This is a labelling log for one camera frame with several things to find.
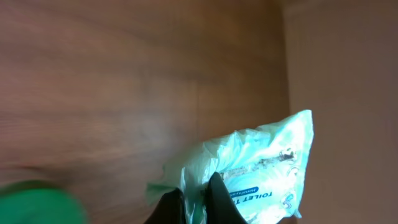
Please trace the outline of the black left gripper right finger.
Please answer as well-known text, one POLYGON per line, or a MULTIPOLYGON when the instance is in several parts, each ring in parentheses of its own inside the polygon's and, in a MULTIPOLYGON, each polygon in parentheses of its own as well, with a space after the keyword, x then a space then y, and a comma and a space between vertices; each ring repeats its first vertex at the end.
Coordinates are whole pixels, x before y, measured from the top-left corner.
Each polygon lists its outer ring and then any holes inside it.
POLYGON ((221 175, 217 172, 208 182, 204 202, 207 224, 247 223, 236 208, 221 175))

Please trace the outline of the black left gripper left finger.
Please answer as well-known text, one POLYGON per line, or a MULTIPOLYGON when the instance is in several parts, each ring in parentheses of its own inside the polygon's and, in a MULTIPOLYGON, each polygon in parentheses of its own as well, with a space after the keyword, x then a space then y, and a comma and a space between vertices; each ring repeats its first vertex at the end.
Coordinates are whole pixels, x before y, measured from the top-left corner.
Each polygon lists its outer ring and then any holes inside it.
POLYGON ((180 189, 163 194, 144 224, 186 224, 184 196, 180 189))

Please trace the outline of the green lid jar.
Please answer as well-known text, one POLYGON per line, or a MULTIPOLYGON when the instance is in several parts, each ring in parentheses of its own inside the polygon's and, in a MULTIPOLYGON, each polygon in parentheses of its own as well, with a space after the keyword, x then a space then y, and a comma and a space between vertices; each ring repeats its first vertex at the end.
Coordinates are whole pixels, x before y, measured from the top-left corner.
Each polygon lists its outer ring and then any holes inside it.
POLYGON ((44 180, 23 180, 1 187, 1 224, 87 224, 81 203, 44 180))

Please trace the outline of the light blue tissue pack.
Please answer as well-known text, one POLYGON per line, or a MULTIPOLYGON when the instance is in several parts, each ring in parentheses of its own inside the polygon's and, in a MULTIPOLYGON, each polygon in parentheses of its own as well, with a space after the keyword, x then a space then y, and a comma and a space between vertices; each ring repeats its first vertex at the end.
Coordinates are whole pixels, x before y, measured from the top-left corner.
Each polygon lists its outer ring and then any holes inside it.
POLYGON ((147 184, 146 199, 154 203, 179 189, 187 222, 205 223, 205 190, 211 176, 219 173, 247 223, 300 218, 313 137, 312 111, 303 110, 277 123, 201 142, 164 164, 163 176, 147 184))

